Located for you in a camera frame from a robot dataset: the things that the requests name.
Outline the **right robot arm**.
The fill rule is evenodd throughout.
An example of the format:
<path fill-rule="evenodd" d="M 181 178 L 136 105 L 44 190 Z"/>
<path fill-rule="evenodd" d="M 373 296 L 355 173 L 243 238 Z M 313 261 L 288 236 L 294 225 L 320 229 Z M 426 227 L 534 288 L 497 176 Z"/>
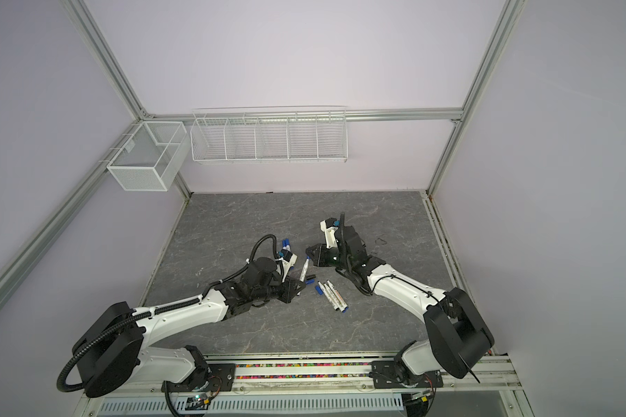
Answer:
<path fill-rule="evenodd" d="M 407 344 L 394 357 L 396 380 L 413 386 L 427 373 L 443 370 L 462 379 L 495 344 L 495 338 L 471 297 L 461 288 L 425 285 L 366 250 L 352 226 L 335 218 L 320 223 L 324 243 L 306 254 L 315 266 L 333 268 L 363 295 L 382 296 L 416 316 L 427 339 Z"/>

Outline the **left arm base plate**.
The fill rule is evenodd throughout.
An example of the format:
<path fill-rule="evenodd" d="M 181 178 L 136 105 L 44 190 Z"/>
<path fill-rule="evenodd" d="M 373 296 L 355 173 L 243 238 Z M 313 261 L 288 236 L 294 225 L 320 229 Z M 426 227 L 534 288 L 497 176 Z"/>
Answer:
<path fill-rule="evenodd" d="M 169 382 L 170 393 L 229 392 L 235 380 L 236 363 L 212 363 L 196 369 L 182 382 Z"/>

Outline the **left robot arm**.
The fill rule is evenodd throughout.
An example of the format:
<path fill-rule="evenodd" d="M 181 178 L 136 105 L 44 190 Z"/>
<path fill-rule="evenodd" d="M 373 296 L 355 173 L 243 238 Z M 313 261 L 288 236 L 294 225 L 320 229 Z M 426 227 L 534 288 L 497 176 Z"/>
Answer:
<path fill-rule="evenodd" d="M 159 382 L 163 391 L 208 391 L 214 375 L 198 347 L 163 349 L 158 342 L 184 331 L 227 321 L 272 300 L 290 303 L 306 286 L 289 276 L 283 258 L 248 259 L 236 273 L 200 295 L 152 307 L 111 305 L 78 340 L 57 377 L 57 390 L 102 397 L 126 383 Z"/>

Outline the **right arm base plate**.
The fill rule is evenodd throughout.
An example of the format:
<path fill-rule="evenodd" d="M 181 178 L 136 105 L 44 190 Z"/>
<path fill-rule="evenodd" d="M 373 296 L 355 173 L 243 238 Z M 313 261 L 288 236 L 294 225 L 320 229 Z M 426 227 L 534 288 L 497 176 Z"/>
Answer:
<path fill-rule="evenodd" d="M 372 361 L 370 378 L 376 389 L 439 389 L 443 387 L 443 378 L 439 371 L 414 375 L 394 360 Z"/>

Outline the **white mesh box basket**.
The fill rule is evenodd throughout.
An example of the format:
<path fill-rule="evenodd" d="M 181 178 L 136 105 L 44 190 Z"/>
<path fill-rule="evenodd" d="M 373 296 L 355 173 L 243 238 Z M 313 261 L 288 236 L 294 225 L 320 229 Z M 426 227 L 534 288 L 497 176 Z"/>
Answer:
<path fill-rule="evenodd" d="M 142 122 L 108 163 L 125 191 L 167 191 L 191 149 L 182 122 Z"/>

